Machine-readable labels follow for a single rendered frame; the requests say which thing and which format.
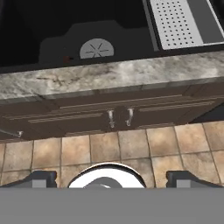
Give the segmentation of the dark brown cabinet door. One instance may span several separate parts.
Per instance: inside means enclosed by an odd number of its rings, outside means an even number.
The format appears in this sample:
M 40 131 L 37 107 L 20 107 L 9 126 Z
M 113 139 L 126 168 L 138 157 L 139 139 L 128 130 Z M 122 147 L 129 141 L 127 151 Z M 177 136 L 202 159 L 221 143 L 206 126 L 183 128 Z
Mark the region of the dark brown cabinet door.
M 221 85 L 189 87 L 182 94 L 146 96 L 126 100 L 115 111 L 118 130 L 137 130 L 182 125 L 220 106 L 224 102 Z M 134 109 L 131 125 L 126 125 L 128 108 Z
M 53 101 L 20 102 L 0 106 L 0 130 L 23 131 L 18 138 L 0 132 L 0 141 L 36 140 L 104 131 L 112 103 L 58 106 Z

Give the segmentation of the white and black round object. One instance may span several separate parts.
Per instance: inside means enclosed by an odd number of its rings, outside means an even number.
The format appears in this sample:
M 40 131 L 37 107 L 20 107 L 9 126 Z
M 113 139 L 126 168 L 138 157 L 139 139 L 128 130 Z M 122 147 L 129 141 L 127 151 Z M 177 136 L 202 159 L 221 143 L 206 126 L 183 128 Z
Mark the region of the white and black round object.
M 74 177 L 68 188 L 122 189 L 146 188 L 142 176 L 133 168 L 114 162 L 99 163 L 88 167 Z

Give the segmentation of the black sink basin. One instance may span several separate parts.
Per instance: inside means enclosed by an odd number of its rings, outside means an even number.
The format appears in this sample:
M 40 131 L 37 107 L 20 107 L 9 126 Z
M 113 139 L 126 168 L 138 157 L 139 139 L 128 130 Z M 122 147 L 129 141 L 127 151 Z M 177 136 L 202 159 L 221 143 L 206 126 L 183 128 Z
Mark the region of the black sink basin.
M 224 50 L 224 0 L 186 0 L 203 45 L 164 50 L 150 0 L 0 0 L 0 74 Z M 115 54 L 81 59 L 106 39 Z

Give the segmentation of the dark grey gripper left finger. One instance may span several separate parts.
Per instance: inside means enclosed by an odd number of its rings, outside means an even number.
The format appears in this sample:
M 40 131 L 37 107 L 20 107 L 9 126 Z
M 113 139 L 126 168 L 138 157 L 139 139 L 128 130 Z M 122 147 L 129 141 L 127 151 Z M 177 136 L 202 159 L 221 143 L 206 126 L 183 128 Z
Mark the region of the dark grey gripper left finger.
M 18 188 L 56 188 L 56 171 L 33 171 L 27 177 L 3 185 L 3 187 Z

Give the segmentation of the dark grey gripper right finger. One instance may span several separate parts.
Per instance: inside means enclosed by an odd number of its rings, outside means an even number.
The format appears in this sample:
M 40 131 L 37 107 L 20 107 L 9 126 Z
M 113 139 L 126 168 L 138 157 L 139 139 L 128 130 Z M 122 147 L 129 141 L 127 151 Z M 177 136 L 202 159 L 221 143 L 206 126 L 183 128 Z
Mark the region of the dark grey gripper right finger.
M 167 188 L 221 188 L 221 185 L 199 179 L 189 171 L 168 171 L 166 173 L 166 179 Z

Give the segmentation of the perforated metal sink tray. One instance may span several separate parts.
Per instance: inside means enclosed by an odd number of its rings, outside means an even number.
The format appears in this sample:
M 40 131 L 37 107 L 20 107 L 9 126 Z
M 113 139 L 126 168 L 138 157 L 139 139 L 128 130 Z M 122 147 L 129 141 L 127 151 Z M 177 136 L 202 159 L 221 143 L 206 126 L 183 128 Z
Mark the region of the perforated metal sink tray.
M 150 0 L 150 6 L 164 50 L 203 45 L 186 0 Z

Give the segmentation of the grey round sink drain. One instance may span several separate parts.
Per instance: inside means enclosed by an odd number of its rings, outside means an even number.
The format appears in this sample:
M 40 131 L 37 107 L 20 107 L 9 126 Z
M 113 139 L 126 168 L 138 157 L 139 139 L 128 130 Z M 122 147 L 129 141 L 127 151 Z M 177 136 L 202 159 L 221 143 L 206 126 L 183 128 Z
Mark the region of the grey round sink drain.
M 84 43 L 80 48 L 81 59 L 109 57 L 115 54 L 114 47 L 103 38 L 93 38 Z

